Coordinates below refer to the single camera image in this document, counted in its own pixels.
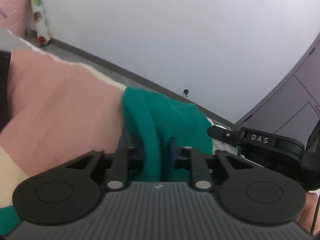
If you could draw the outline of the person's right hand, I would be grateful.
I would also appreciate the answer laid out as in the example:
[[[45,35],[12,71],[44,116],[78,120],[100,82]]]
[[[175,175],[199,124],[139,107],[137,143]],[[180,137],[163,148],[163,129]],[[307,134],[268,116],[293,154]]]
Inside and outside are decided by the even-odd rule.
[[[298,224],[308,232],[311,231],[317,203],[318,195],[316,193],[307,192],[306,202],[298,220]]]

